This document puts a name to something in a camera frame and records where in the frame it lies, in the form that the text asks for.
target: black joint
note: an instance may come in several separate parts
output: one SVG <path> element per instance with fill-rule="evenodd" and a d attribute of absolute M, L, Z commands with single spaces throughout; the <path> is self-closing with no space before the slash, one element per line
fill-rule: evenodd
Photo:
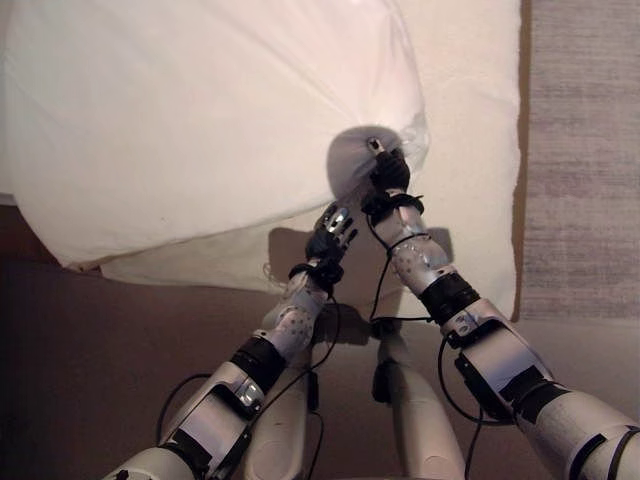
<path fill-rule="evenodd" d="M 438 278 L 418 298 L 442 326 L 456 313 L 480 300 L 480 295 L 458 273 L 452 272 Z"/>
<path fill-rule="evenodd" d="M 371 387 L 371 396 L 378 403 L 391 403 L 391 391 L 389 390 L 389 367 L 393 361 L 386 360 L 376 367 L 373 374 L 373 386 Z"/>
<path fill-rule="evenodd" d="M 512 417 L 510 412 L 505 408 L 482 375 L 480 375 L 480 372 L 469 362 L 467 357 L 465 357 L 464 354 L 460 354 L 454 361 L 454 364 L 462 374 L 464 384 L 476 398 L 482 409 L 496 420 L 511 422 Z"/>
<path fill-rule="evenodd" d="M 242 435 L 236 440 L 236 443 L 233 444 L 227 456 L 224 457 L 218 468 L 216 469 L 214 476 L 212 477 L 214 480 L 226 480 L 231 478 L 233 472 L 240 464 L 242 460 L 242 456 L 244 452 L 249 448 L 249 444 L 251 443 L 251 433 L 250 427 L 247 427 Z"/>
<path fill-rule="evenodd" d="M 392 197 L 387 192 L 372 191 L 362 201 L 361 209 L 363 213 L 371 217 L 371 226 L 375 227 L 399 207 L 415 207 L 422 215 L 424 205 L 422 205 L 420 198 L 406 193 L 400 193 Z"/>
<path fill-rule="evenodd" d="M 378 317 L 371 322 L 371 336 L 376 340 L 382 338 L 382 334 L 396 333 L 400 331 L 394 317 Z"/>
<path fill-rule="evenodd" d="M 318 374 L 309 372 L 307 374 L 307 409 L 315 412 L 320 406 L 320 384 L 318 383 Z"/>
<path fill-rule="evenodd" d="M 344 270 L 337 260 L 323 258 L 316 266 L 308 263 L 300 263 L 289 272 L 289 279 L 292 279 L 301 272 L 307 272 L 314 283 L 329 294 L 333 295 L 333 286 L 342 280 Z"/>
<path fill-rule="evenodd" d="M 534 384 L 530 384 L 526 391 L 518 392 L 518 396 L 513 401 L 513 411 L 527 422 L 535 424 L 540 411 L 561 395 L 569 393 L 570 390 L 562 388 L 555 382 L 547 379 L 540 379 Z"/>
<path fill-rule="evenodd" d="M 258 409 L 260 406 L 256 405 L 245 405 L 240 401 L 240 399 L 231 391 L 229 387 L 226 385 L 219 383 L 215 385 L 210 392 L 212 395 L 215 395 L 220 400 L 222 400 L 231 410 L 233 410 L 239 417 L 244 418 L 245 420 L 251 420 L 256 413 L 258 413 Z"/>
<path fill-rule="evenodd" d="M 276 383 L 286 365 L 273 344 L 260 337 L 247 340 L 233 355 L 231 362 L 247 372 L 265 394 Z"/>
<path fill-rule="evenodd" d="M 172 442 L 160 446 L 175 453 L 185 462 L 195 478 L 204 478 L 209 470 L 212 456 L 191 435 L 182 429 L 176 430 L 171 436 Z"/>

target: robotic hand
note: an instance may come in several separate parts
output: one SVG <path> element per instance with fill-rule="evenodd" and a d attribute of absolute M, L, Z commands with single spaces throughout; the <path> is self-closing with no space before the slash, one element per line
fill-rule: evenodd
<path fill-rule="evenodd" d="M 377 167 L 362 210 L 399 279 L 440 326 L 441 352 L 445 342 L 460 349 L 457 369 L 483 411 L 496 420 L 459 413 L 476 423 L 515 423 L 556 478 L 640 478 L 638 423 L 555 382 L 537 353 L 430 237 L 419 199 L 406 194 L 408 168 L 401 152 L 386 152 L 375 138 L 368 145 Z"/>
<path fill-rule="evenodd" d="M 294 267 L 279 303 L 183 405 L 157 447 L 134 456 L 105 478 L 226 479 L 251 441 L 265 396 L 287 365 L 309 346 L 315 320 L 340 281 L 340 267 L 357 235 L 346 208 L 332 204 L 316 223 L 307 263 Z"/>
<path fill-rule="evenodd" d="M 377 163 L 371 174 L 373 189 L 362 204 L 369 226 L 399 279 L 439 325 L 441 352 L 446 343 L 460 350 L 455 365 L 495 420 L 460 413 L 476 423 L 516 423 L 559 479 L 640 478 L 638 424 L 554 381 L 536 352 L 462 278 L 429 235 L 419 198 L 406 193 L 410 172 L 402 151 L 389 153 L 375 138 L 368 146 Z M 184 404 L 157 447 L 136 455 L 106 478 L 231 476 L 249 445 L 255 420 L 265 411 L 265 395 L 311 342 L 315 320 L 342 277 L 340 261 L 357 234 L 352 225 L 345 208 L 334 204 L 324 212 L 307 244 L 307 262 L 292 269 L 286 291 L 265 316 L 263 328 Z M 387 368 L 376 372 L 376 380 L 391 386 L 387 390 L 392 395 L 377 399 L 394 402 L 407 475 L 424 478 L 425 471 L 446 470 L 446 478 L 463 478 L 459 448 L 450 425 L 442 421 L 445 415 L 433 391 L 411 369 L 397 332 L 381 331 L 381 348 L 388 351 L 381 355 L 380 366 Z M 425 430 L 431 438 L 424 437 Z"/>

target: white sheet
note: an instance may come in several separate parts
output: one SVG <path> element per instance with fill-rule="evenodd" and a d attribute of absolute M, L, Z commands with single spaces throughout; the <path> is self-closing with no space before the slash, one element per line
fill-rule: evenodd
<path fill-rule="evenodd" d="M 397 132 L 412 167 L 425 155 L 385 0 L 17 2 L 5 67 L 14 194 L 67 266 L 326 203 L 354 127 Z M 351 185 L 363 135 L 331 159 Z"/>
<path fill-rule="evenodd" d="M 416 51 L 432 138 L 427 167 L 420 176 L 414 176 L 412 191 L 425 196 L 427 223 L 449 230 L 455 262 L 465 278 L 510 315 L 515 296 L 512 195 L 519 165 L 516 132 L 519 2 L 401 0 L 398 3 Z M 389 85 L 397 86 L 397 80 L 390 78 Z M 384 101 L 404 93 L 387 90 L 379 99 Z M 306 138 L 296 138 L 290 145 L 297 152 L 306 142 Z M 275 145 L 269 145 L 269 148 L 275 148 Z M 288 173 L 295 182 L 303 182 L 305 190 L 313 190 L 320 182 L 327 193 L 325 177 L 311 175 L 308 166 L 305 165 L 304 172 L 292 170 Z M 269 178 L 270 184 L 273 172 L 263 178 Z M 199 186 L 206 187 L 198 183 L 196 190 Z M 255 191 L 239 186 L 239 195 Z M 163 195 L 154 199 L 159 202 L 158 208 L 172 209 L 177 202 L 184 211 L 191 192 L 185 200 L 167 185 L 161 187 L 159 191 Z M 90 182 L 86 190 L 90 192 Z M 295 203 L 299 211 L 326 200 L 326 196 L 319 196 L 310 203 L 300 203 L 297 199 L 293 202 L 291 192 L 294 190 L 284 191 L 282 197 L 286 201 L 282 206 L 291 208 Z M 233 201 L 229 197 L 225 200 L 226 208 L 237 212 L 242 220 L 257 221 L 244 209 L 236 208 L 237 196 Z M 198 206 L 193 212 L 194 218 L 207 218 L 211 215 L 212 205 L 208 202 L 206 206 Z M 45 215 L 51 213 L 43 205 L 32 206 Z M 131 208 L 130 218 L 135 218 L 139 212 L 135 205 Z M 291 211 L 283 209 L 280 213 L 286 215 Z M 126 281 L 275 291 L 277 283 L 273 277 L 282 278 L 283 272 L 274 275 L 269 271 L 273 269 L 270 257 L 280 257 L 281 261 L 275 263 L 285 265 L 289 260 L 287 255 L 291 256 L 292 262 L 301 256 L 301 251 L 285 252 L 284 256 L 278 251 L 277 245 L 295 245 L 302 238 L 282 228 L 307 231 L 318 213 L 319 210 L 311 210 L 284 220 L 267 221 L 213 236 L 209 234 L 217 231 L 217 227 L 207 230 L 206 222 L 201 222 L 197 224 L 198 228 L 189 232 L 189 238 L 199 237 L 195 240 L 121 257 L 104 264 L 102 270 L 106 276 Z M 34 224 L 34 227 L 38 231 L 38 225 Z M 175 233 L 175 227 L 172 223 L 162 231 Z M 123 225 L 122 228 L 124 230 L 98 231 L 102 237 L 95 240 L 104 242 L 107 237 L 110 242 L 117 243 L 122 232 L 135 232 L 138 227 Z M 345 259 L 347 274 L 336 295 L 342 302 L 364 306 L 372 295 L 378 267 L 371 259 L 381 259 L 381 252 L 374 252 L 375 246 L 366 241 L 360 245 L 361 258 L 357 258 L 354 248 L 354 253 Z M 85 261 L 90 257 L 99 258 L 96 253 L 113 254 L 107 250 L 94 251 L 93 255 L 84 257 Z M 364 257 L 363 264 L 361 260 L 365 253 L 368 256 Z M 395 311 L 397 301 L 392 301 L 388 308 Z M 399 301 L 403 314 L 422 311 L 409 295 L 402 295 Z"/>

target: black cable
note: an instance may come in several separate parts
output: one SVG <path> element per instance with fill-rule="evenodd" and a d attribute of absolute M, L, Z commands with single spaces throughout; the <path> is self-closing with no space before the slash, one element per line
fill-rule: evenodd
<path fill-rule="evenodd" d="M 393 258 L 393 249 L 395 247 L 397 247 L 398 245 L 400 245 L 402 242 L 405 242 L 411 238 L 414 237 L 418 237 L 418 236 L 429 236 L 429 234 L 426 233 L 418 233 L 415 235 L 411 235 L 409 237 L 403 238 L 402 240 L 394 243 L 393 245 L 389 246 L 387 245 L 387 243 L 382 240 L 382 238 L 380 238 L 380 236 L 378 235 L 378 233 L 375 231 L 375 229 L 373 228 L 373 225 L 371 225 L 371 217 L 369 215 L 367 215 L 367 226 L 369 227 L 369 231 L 371 232 L 371 234 L 375 237 L 375 239 L 378 241 L 378 243 L 380 243 L 380 245 L 382 245 L 382 247 L 385 249 L 385 252 L 387 253 L 387 259 L 384 262 L 384 267 L 382 267 L 382 272 L 380 273 L 380 277 L 378 277 L 378 286 L 376 287 L 376 294 L 373 297 L 373 306 L 371 307 L 371 313 L 369 314 L 369 322 L 370 323 L 376 323 L 378 321 L 383 321 L 383 320 L 400 320 L 402 322 L 410 322 L 410 321 L 418 321 L 418 320 L 426 320 L 427 322 L 429 320 L 431 320 L 431 317 L 418 317 L 418 318 L 402 318 L 402 317 L 379 317 L 379 318 L 374 318 L 376 311 L 378 310 L 378 303 L 380 302 L 380 293 L 382 291 L 382 283 L 384 282 L 384 277 L 387 274 L 387 270 L 389 269 L 389 264 L 391 263 L 391 259 Z"/>
<path fill-rule="evenodd" d="M 467 450 L 467 459 L 464 462 L 465 480 L 469 480 L 469 473 L 471 473 L 471 461 L 473 460 L 473 451 L 476 448 L 476 442 L 478 441 L 478 437 L 480 436 L 483 417 L 484 417 L 484 410 L 482 410 L 482 407 L 480 407 L 480 412 L 478 413 L 478 420 L 480 420 L 480 422 L 476 424 L 476 430 L 475 432 L 473 432 L 473 438 L 471 439 L 471 443 L 469 444 L 469 450 Z"/>
<path fill-rule="evenodd" d="M 445 337 L 442 338 L 442 343 L 440 343 L 440 349 L 438 350 L 438 381 L 440 382 L 440 388 L 442 389 L 442 393 L 444 393 L 445 398 L 449 402 L 449 404 L 462 415 L 467 420 L 472 421 L 473 423 L 479 423 L 482 425 L 486 425 L 487 427 L 500 427 L 505 425 L 513 425 L 512 422 L 503 422 L 501 420 L 482 420 L 480 418 L 476 418 L 473 415 L 468 414 L 462 408 L 458 406 L 458 404 L 451 398 L 449 395 L 449 390 L 447 390 L 447 386 L 444 383 L 444 375 L 442 373 L 442 355 L 444 353 L 444 347 L 447 345 L 447 340 L 449 339 L 449 333 Z"/>
<path fill-rule="evenodd" d="M 373 225 L 371 225 L 370 215 L 367 215 L 367 227 L 369 227 L 369 231 L 371 232 L 373 237 L 378 241 L 380 245 L 382 245 L 382 248 L 384 248 L 385 252 L 389 251 L 389 245 L 387 245 L 387 242 L 385 242 L 384 240 L 382 240 L 382 238 L 380 238 L 380 235 L 378 235 L 378 232 L 376 232 L 375 228 L 373 228 Z"/>
<path fill-rule="evenodd" d="M 313 475 L 313 470 L 316 468 L 316 461 L 318 460 L 318 454 L 320 453 L 320 447 L 322 446 L 322 439 L 324 438 L 324 419 L 322 418 L 322 415 L 320 415 L 318 412 L 310 412 L 310 413 L 311 415 L 318 417 L 318 420 L 320 420 L 320 435 L 318 436 L 316 451 L 313 454 L 313 460 L 311 461 L 311 466 L 309 467 L 307 480 L 311 480 L 311 476 Z"/>
<path fill-rule="evenodd" d="M 167 414 L 167 410 L 169 409 L 169 405 L 171 405 L 171 401 L 173 400 L 173 397 L 176 396 L 176 394 L 180 391 L 180 389 L 182 389 L 182 387 L 184 387 L 187 383 L 191 382 L 192 380 L 196 380 L 198 378 L 209 378 L 210 376 L 211 376 L 210 373 L 196 373 L 182 380 L 178 385 L 174 387 L 173 390 L 171 390 L 171 393 L 169 394 L 167 399 L 164 401 L 164 404 L 162 405 L 162 409 L 160 410 L 160 415 L 158 415 L 158 421 L 156 422 L 156 445 L 160 445 L 160 441 L 162 440 L 162 424 L 164 423 L 164 417 Z"/>
<path fill-rule="evenodd" d="M 384 267 L 382 268 L 382 272 L 380 273 L 380 277 L 378 279 L 378 286 L 376 287 L 376 294 L 373 297 L 373 306 L 371 307 L 371 314 L 369 315 L 369 322 L 373 322 L 373 317 L 376 314 L 376 310 L 378 310 L 378 302 L 380 302 L 380 291 L 382 290 L 382 282 L 384 282 L 384 277 L 387 274 L 387 269 L 389 268 L 389 264 L 391 263 L 391 257 L 387 256 L 387 259 L 384 262 Z"/>
<path fill-rule="evenodd" d="M 432 320 L 431 317 L 376 317 L 371 320 L 371 323 L 376 324 L 380 322 L 428 322 Z"/>
<path fill-rule="evenodd" d="M 628 432 L 622 436 L 618 445 L 616 445 L 616 449 L 613 452 L 613 457 L 611 457 L 611 463 L 609 464 L 609 472 L 607 473 L 607 480 L 615 480 L 618 476 L 618 467 L 620 467 L 620 459 L 622 458 L 622 454 L 624 453 L 624 449 L 636 433 L 640 432 L 640 428 L 634 427 L 631 428 Z"/>
<path fill-rule="evenodd" d="M 253 417 L 253 420 L 250 423 L 250 427 L 253 427 L 256 422 L 258 421 L 258 419 L 264 415 L 264 412 L 266 412 L 269 407 L 271 407 L 271 405 L 273 405 L 276 400 L 278 400 L 282 395 L 284 395 L 284 393 L 289 390 L 291 387 L 293 387 L 296 382 L 298 380 L 300 380 L 302 377 L 304 377 L 305 375 L 307 375 L 308 373 L 312 372 L 313 370 L 315 370 L 316 368 L 318 368 L 320 365 L 322 365 L 324 362 L 327 361 L 327 359 L 329 358 L 329 355 L 331 355 L 331 352 L 333 351 L 334 347 L 336 346 L 336 343 L 338 342 L 338 336 L 340 335 L 340 328 L 341 328 L 341 324 L 342 324 L 342 318 L 340 315 L 340 305 L 338 304 L 338 302 L 336 301 L 335 297 L 330 297 L 330 300 L 333 302 L 333 304 L 336 307 L 336 333 L 333 337 L 333 340 L 331 341 L 331 345 L 329 346 L 329 348 L 327 349 L 327 352 L 324 354 L 324 356 L 318 360 L 316 363 L 314 363 L 313 365 L 311 365 L 309 368 L 306 368 L 305 370 L 303 370 L 302 372 L 300 372 L 298 375 L 296 375 L 293 380 L 291 380 L 289 383 L 287 383 L 287 385 L 284 386 L 284 388 L 282 390 L 280 390 L 275 397 L 273 397 L 259 412 L 258 414 Z"/>

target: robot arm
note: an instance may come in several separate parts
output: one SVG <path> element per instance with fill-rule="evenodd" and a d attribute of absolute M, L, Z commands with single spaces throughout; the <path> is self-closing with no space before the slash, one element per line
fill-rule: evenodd
<path fill-rule="evenodd" d="M 640 478 L 637 422 L 554 381 L 537 353 L 430 237 L 419 199 L 405 193 L 402 153 L 386 152 L 377 139 L 369 140 L 369 148 L 377 161 L 375 191 L 363 211 L 399 279 L 459 349 L 455 365 L 483 410 L 499 422 L 515 422 L 556 478 Z"/>
<path fill-rule="evenodd" d="M 286 291 L 257 330 L 182 406 L 157 447 L 134 456 L 105 478 L 229 478 L 251 440 L 264 399 L 289 362 L 311 342 L 314 323 L 340 260 L 357 231 L 344 208 L 331 205 L 307 244 L 307 263 L 291 270 Z"/>

